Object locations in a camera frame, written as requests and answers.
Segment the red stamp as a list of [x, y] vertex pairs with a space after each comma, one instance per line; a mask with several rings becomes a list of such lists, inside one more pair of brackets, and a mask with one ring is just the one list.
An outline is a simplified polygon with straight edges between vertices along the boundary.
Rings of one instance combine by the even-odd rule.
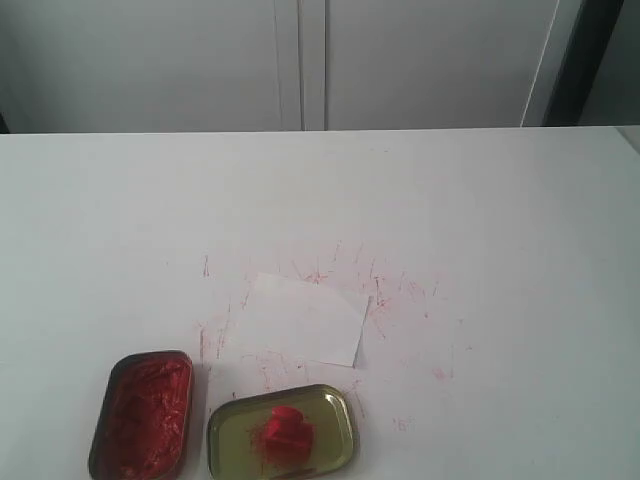
[[290, 406], [276, 406], [264, 426], [264, 456], [273, 464], [306, 463], [314, 443], [314, 426], [301, 411]]

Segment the white paper sheet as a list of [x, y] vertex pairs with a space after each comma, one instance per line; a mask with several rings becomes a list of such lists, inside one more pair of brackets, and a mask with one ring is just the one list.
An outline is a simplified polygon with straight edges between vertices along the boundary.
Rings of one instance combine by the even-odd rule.
[[229, 351], [352, 367], [369, 303], [367, 295], [260, 273], [230, 331]]

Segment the white cabinet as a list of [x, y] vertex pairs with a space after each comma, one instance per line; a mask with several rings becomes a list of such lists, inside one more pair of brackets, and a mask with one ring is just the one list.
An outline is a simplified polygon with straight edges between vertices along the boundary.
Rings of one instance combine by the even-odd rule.
[[15, 133], [538, 126], [577, 1], [5, 1]]

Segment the red ink paste tin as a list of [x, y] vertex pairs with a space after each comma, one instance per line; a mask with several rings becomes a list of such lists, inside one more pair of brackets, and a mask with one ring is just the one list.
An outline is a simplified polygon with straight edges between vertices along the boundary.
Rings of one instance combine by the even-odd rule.
[[195, 383], [179, 350], [135, 353], [112, 368], [87, 466], [93, 479], [175, 479], [187, 450]]

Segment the gold tin lid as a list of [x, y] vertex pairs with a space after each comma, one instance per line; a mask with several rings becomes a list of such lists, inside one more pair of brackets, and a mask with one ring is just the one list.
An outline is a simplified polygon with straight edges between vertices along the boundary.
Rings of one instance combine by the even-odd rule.
[[[276, 406], [301, 411], [314, 426], [306, 463], [273, 464], [264, 456], [262, 433]], [[314, 384], [236, 399], [212, 413], [207, 426], [207, 463], [213, 479], [307, 479], [333, 473], [350, 463], [358, 443], [345, 396]]]

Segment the dark vertical post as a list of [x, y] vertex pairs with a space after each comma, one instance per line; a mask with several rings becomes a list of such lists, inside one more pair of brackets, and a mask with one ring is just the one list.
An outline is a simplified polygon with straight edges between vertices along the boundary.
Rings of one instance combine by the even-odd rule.
[[623, 5], [623, 0], [581, 2], [543, 117], [544, 127], [579, 123]]

